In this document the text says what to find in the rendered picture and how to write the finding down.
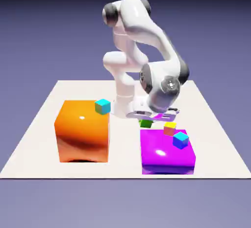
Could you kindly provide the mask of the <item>small cyan cube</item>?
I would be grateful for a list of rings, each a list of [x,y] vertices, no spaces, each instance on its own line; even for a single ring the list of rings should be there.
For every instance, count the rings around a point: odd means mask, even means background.
[[[189,137],[183,133],[178,132],[173,136],[173,146],[179,149],[183,149],[188,145]]]
[[[101,115],[110,113],[111,102],[106,99],[100,99],[95,101],[95,111]]]

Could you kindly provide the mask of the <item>large orange box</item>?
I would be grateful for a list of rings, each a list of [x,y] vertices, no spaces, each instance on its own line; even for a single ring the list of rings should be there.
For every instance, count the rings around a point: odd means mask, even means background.
[[[60,162],[108,162],[110,115],[97,113],[95,101],[64,101],[54,122]]]

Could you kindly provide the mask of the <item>large magenta box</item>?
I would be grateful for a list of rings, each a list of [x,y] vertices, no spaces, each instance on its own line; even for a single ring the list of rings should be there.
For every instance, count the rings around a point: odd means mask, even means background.
[[[185,129],[177,129],[175,134]],[[189,140],[188,145],[179,149],[173,146],[173,136],[164,135],[163,130],[141,129],[141,161],[142,173],[150,174],[180,174],[194,173],[196,155]]]

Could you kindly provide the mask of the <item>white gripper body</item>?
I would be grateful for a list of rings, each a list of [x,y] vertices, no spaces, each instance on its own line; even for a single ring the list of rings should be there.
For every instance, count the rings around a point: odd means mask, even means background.
[[[126,115],[127,118],[135,118],[138,120],[151,120],[151,121],[174,121],[176,115],[179,113],[177,108],[168,108],[165,113],[155,113],[146,111],[134,111]]]

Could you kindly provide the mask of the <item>small green cube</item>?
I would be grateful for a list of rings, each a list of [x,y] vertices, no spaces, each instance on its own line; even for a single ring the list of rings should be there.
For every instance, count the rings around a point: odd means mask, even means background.
[[[151,128],[153,124],[152,120],[141,119],[139,120],[139,125],[141,128]]]

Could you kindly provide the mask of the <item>small yellow cube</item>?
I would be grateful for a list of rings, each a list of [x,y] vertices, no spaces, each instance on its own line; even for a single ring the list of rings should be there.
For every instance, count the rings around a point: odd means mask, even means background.
[[[164,124],[164,128],[163,128],[164,135],[173,136],[175,134],[175,131],[176,131],[175,122],[166,122]]]

